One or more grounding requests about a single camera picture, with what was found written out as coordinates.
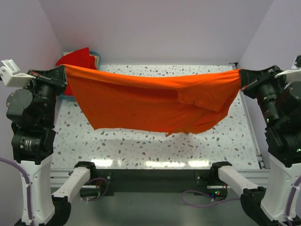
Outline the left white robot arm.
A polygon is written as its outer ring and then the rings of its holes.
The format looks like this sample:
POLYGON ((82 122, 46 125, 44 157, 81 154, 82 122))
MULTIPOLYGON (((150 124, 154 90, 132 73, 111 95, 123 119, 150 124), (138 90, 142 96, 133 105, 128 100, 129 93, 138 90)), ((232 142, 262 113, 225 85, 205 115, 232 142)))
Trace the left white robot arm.
POLYGON ((78 162, 67 181, 51 192, 50 168, 55 139, 57 96, 67 86, 65 67, 23 73, 12 60, 4 60, 0 79, 14 87, 6 101, 11 120, 13 161, 22 178, 24 210, 19 226, 63 226, 71 213, 71 202, 84 184, 97 181, 93 162, 78 162))

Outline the orange t-shirt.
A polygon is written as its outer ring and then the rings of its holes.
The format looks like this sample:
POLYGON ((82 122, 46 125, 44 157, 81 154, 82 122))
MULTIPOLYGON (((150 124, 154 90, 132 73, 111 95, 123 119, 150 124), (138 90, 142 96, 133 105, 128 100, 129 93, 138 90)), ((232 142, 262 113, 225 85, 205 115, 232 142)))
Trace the orange t-shirt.
POLYGON ((67 65, 65 72, 93 129, 202 133, 228 115, 241 88, 239 70, 143 77, 67 65))

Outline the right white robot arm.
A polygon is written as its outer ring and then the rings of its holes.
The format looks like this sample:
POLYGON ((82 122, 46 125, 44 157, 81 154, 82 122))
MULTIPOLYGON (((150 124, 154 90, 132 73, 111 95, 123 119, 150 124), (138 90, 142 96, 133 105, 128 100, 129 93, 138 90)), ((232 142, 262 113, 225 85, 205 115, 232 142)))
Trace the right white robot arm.
POLYGON ((260 226, 298 226, 301 190, 301 72, 278 66, 241 69, 241 90, 256 99, 266 123, 270 172, 267 187, 249 181, 227 161, 212 164, 210 181, 239 196, 245 214, 260 226))

